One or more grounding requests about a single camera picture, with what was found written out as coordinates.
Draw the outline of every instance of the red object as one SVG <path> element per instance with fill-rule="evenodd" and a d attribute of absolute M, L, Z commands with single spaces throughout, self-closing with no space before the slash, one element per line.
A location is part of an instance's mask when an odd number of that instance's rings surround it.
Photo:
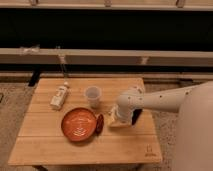
<path fill-rule="evenodd" d="M 70 141 L 83 141 L 89 138 L 96 129 L 96 117 L 86 108 L 75 108 L 63 118 L 61 128 Z"/>

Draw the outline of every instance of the black panel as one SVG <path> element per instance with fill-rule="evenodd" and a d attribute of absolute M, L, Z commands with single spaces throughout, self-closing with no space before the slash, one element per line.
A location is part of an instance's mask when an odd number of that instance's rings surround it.
<path fill-rule="evenodd" d="M 0 47 L 213 50 L 213 12 L 0 9 Z"/>

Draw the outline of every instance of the logo on table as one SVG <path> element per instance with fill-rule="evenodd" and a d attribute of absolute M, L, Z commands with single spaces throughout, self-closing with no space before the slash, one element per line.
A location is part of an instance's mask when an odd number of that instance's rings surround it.
<path fill-rule="evenodd" d="M 150 144 L 148 144 L 146 146 L 146 153 L 145 153 L 145 157 L 156 157 L 157 155 L 155 153 L 153 153 L 152 151 L 152 146 Z"/>

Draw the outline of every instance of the table leg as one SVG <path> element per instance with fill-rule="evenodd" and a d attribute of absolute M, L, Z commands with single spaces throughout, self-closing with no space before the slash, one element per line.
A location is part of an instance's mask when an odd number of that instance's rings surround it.
<path fill-rule="evenodd" d="M 4 94 L 3 94 L 3 93 L 0 93 L 0 103 L 1 103 L 1 101 L 2 101 L 2 99 L 3 99 L 3 97 L 4 97 Z"/>
<path fill-rule="evenodd" d="M 38 166 L 33 166 L 35 169 L 37 169 L 38 171 L 48 171 L 45 167 L 43 167 L 43 166 L 40 166 L 40 165 L 38 165 Z"/>

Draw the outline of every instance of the floor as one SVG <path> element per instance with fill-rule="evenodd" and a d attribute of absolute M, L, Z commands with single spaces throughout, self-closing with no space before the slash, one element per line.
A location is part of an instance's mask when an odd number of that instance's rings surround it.
<path fill-rule="evenodd" d="M 148 92 L 180 87 L 178 83 L 147 82 Z M 0 93 L 4 97 L 0 103 L 0 171 L 33 171 L 32 167 L 12 167 L 7 165 L 15 143 L 25 111 L 35 87 L 28 87 L 26 82 L 4 82 L 0 80 Z M 51 171 L 171 171 L 172 150 L 175 143 L 175 129 L 178 114 L 155 112 L 153 118 L 161 144 L 163 162 L 144 165 L 85 165 L 85 166 L 47 166 Z"/>

